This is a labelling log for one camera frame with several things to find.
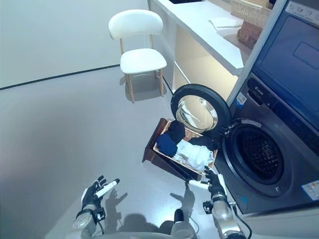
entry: folded white towel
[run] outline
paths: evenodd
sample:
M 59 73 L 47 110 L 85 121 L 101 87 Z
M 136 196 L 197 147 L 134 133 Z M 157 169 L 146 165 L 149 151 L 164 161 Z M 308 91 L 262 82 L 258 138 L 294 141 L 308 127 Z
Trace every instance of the folded white towel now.
M 177 153 L 173 158 L 201 172 L 214 161 L 213 152 L 206 146 L 192 145 L 183 139 L 177 144 Z
M 241 27 L 243 25 L 242 19 L 230 17 L 214 17 L 209 22 L 213 24 L 216 30 L 226 27 Z

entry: warning sticker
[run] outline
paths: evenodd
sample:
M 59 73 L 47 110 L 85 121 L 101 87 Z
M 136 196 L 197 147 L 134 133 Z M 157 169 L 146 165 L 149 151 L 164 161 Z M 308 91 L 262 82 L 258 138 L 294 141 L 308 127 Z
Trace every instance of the warning sticker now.
M 247 98 L 244 96 L 244 94 L 239 92 L 239 94 L 236 97 L 236 105 L 241 107 L 245 104 L 246 100 Z
M 305 184 L 302 188 L 313 201 L 319 200 L 319 180 Z

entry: white countertop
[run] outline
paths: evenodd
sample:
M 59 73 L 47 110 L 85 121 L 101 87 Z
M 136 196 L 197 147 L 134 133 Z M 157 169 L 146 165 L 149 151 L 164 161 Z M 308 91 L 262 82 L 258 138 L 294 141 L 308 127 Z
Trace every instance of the white countertop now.
M 209 22 L 213 17 L 236 18 L 209 2 L 173 4 L 169 0 L 152 0 L 186 30 L 231 74 L 240 75 L 244 68 L 240 49 L 220 36 Z

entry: chair backrest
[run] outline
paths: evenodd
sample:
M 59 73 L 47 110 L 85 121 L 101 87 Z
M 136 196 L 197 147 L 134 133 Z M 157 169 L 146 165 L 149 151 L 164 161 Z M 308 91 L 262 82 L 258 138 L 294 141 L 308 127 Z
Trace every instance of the chair backrest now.
M 127 10 L 114 15 L 109 21 L 113 39 L 137 34 L 160 34 L 163 21 L 155 12 L 141 9 Z

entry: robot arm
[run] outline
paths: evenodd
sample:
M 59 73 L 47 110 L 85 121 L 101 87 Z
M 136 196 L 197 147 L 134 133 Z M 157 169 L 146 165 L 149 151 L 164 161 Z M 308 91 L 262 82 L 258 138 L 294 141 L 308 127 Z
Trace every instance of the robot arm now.
M 105 211 L 101 207 L 103 195 L 119 182 L 119 179 L 115 179 L 107 184 L 104 176 L 100 176 L 91 187 L 84 190 L 81 197 L 81 211 L 76 215 L 73 223 L 73 232 L 67 235 L 67 239 L 92 238 L 96 230 L 96 224 L 100 224 L 100 221 L 105 219 Z
M 221 239 L 246 239 L 240 226 L 233 218 L 231 206 L 226 195 L 226 185 L 221 174 L 214 174 L 208 167 L 205 168 L 208 184 L 190 180 L 190 184 L 208 189 L 211 193 L 211 200 L 203 203 L 207 214 L 212 214 L 215 226 L 218 229 Z

